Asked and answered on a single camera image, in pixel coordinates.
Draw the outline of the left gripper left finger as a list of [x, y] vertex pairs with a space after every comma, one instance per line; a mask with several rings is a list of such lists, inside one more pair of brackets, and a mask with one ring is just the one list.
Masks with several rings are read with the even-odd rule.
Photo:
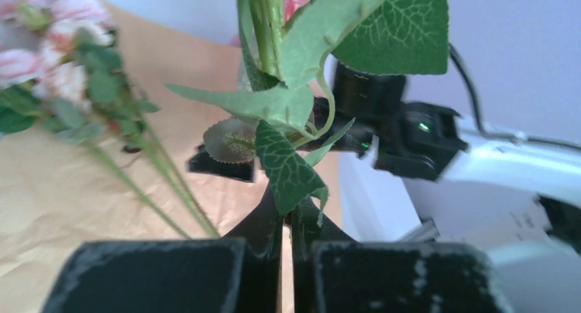
[[277, 213], [273, 191], [267, 188], [259, 204], [224, 235], [243, 238], [246, 243], [237, 312], [281, 311], [282, 226], [283, 217]]

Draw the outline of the pink flower stem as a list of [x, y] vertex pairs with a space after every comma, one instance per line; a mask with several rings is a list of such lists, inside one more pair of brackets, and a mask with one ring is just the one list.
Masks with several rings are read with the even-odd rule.
[[40, 123], [63, 140], [49, 126], [51, 111], [48, 100], [43, 97], [41, 84], [44, 71], [40, 43], [44, 31], [34, 19], [35, 11], [46, 10], [49, 2], [1, 0], [1, 20], [24, 27], [39, 39], [36, 49], [13, 48], [1, 51], [1, 132], [4, 134], [22, 132], [34, 123]]
[[126, 153], [143, 153], [208, 236], [218, 237], [199, 202], [147, 122], [146, 114], [159, 111], [123, 68], [116, 26], [98, 0], [50, 0], [46, 10], [35, 11], [44, 31], [40, 56], [44, 75], [43, 97], [49, 102], [50, 128], [63, 140], [88, 147], [179, 235], [185, 231], [162, 211], [99, 144], [101, 131], [110, 131]]
[[290, 19], [282, 0], [238, 0], [238, 28], [250, 89], [212, 92], [177, 84], [185, 99], [217, 106], [230, 119], [209, 128], [204, 142], [221, 162], [258, 158], [277, 213], [301, 201], [327, 203], [329, 190], [314, 171], [329, 145], [306, 157], [297, 150], [330, 133], [336, 104], [325, 61], [366, 75], [440, 75], [447, 71], [447, 0], [310, 0]]

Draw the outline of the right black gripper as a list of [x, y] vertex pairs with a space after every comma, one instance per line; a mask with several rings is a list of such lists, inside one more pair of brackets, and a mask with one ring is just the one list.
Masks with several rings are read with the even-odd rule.
[[[314, 151], [324, 145], [334, 144], [332, 151], [357, 153], [362, 157], [376, 133], [377, 104], [366, 99], [340, 99], [331, 128], [322, 137], [299, 147], [300, 151]], [[190, 173], [214, 175], [252, 183], [256, 126], [229, 118], [211, 126], [203, 135], [198, 153], [186, 165]]]

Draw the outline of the orange kraft wrapping paper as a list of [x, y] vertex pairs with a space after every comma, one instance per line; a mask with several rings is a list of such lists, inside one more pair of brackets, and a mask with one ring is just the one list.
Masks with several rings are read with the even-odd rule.
[[[240, 49], [190, 36], [105, 3], [119, 26], [125, 70], [161, 111], [149, 122], [180, 170], [202, 134], [227, 114], [183, 99], [163, 85], [236, 89]], [[103, 148], [190, 236], [203, 230], [149, 161], [121, 152], [113, 138]], [[325, 214], [342, 226], [338, 153], [316, 167], [330, 189]], [[267, 184], [182, 172], [220, 232], [250, 213]], [[41, 127], [1, 140], [1, 312], [39, 312], [70, 254], [83, 242], [179, 238], [90, 151], [61, 142]]]

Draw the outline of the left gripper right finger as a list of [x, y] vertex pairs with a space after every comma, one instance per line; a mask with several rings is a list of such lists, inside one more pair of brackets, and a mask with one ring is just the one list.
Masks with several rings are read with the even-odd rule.
[[320, 209], [311, 199], [302, 200], [290, 213], [290, 237], [293, 259], [294, 309], [296, 313], [316, 312], [312, 246], [317, 241], [354, 239], [327, 216], [318, 226]]

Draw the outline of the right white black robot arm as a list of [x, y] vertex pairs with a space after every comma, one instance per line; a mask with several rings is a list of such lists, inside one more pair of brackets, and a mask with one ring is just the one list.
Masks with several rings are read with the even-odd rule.
[[473, 116], [421, 101], [402, 99], [403, 75], [376, 76], [339, 64], [334, 79], [338, 105], [334, 123], [321, 139], [303, 146], [355, 153], [374, 150], [374, 169], [426, 181], [474, 181], [535, 192], [548, 217], [542, 240], [491, 251], [507, 264], [553, 251], [580, 251], [580, 145], [496, 130], [484, 123], [478, 93], [456, 53]]

